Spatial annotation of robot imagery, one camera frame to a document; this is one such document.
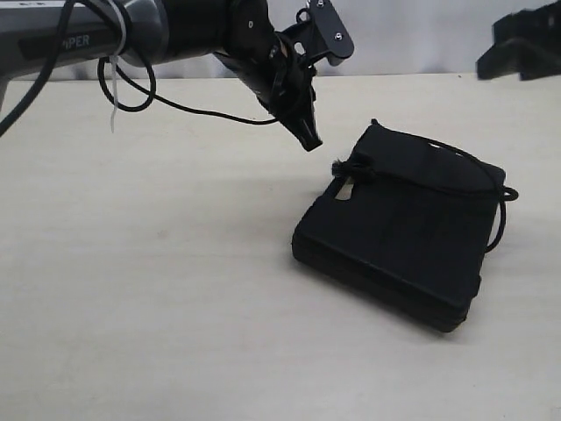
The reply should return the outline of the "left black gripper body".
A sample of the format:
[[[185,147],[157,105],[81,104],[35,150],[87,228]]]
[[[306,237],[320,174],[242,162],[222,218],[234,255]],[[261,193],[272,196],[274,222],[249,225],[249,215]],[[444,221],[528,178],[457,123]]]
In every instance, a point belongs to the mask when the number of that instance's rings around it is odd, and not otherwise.
[[[259,61],[252,61],[249,86],[262,106],[291,132],[313,132],[315,70],[289,39],[277,39]]]

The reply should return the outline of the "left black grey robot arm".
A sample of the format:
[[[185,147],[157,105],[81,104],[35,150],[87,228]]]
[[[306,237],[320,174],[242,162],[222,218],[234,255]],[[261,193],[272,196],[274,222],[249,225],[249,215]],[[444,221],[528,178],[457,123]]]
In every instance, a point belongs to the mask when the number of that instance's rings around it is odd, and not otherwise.
[[[265,1],[4,1],[1,83],[35,82],[2,119],[9,130],[56,68],[96,61],[103,72],[123,64],[150,81],[159,64],[212,55],[269,114],[311,151],[322,143],[314,116],[314,62],[274,28]]]

